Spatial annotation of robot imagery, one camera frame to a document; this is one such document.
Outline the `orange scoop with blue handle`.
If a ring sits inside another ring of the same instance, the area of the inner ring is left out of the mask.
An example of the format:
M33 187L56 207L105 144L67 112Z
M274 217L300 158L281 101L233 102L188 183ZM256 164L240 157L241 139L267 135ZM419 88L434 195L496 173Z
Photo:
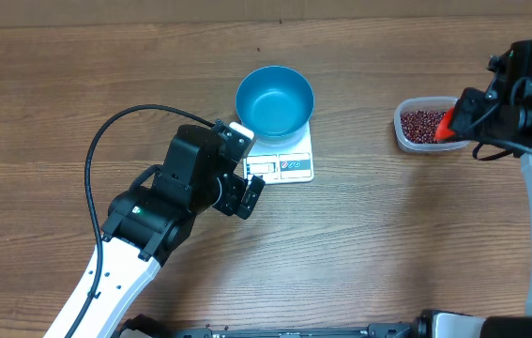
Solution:
M434 140L437 143L447 143L455 136L455 132L449 127L449 123L452 121L454 109L448 109L440 120L435 134Z

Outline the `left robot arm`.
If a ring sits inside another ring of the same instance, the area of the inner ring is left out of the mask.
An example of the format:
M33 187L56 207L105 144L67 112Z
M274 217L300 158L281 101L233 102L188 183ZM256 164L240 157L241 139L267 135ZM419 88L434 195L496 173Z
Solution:
M47 330L49 337L109 337L185 241L197 216L213 207L248 219L265 186L236 166L255 142L252 131L218 121L178 128L164 163L147 168L117 195L102 226L100 249Z

